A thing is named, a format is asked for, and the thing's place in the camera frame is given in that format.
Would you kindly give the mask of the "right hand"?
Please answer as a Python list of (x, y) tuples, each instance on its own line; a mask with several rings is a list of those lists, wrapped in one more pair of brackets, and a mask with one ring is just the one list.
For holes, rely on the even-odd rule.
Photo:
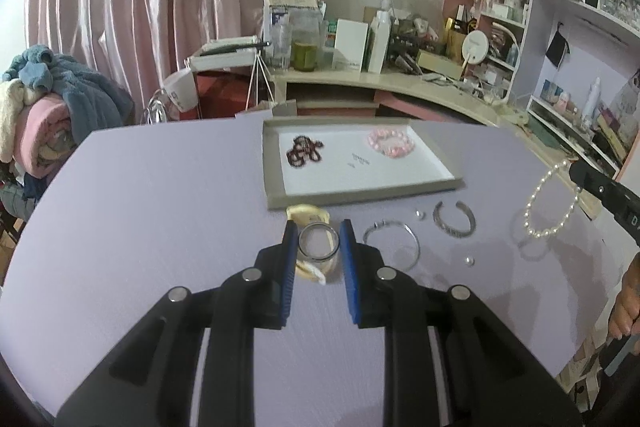
[(639, 334), (639, 284), (640, 262), (639, 255), (635, 255), (623, 275), (620, 291), (608, 320), (608, 333), (614, 339)]

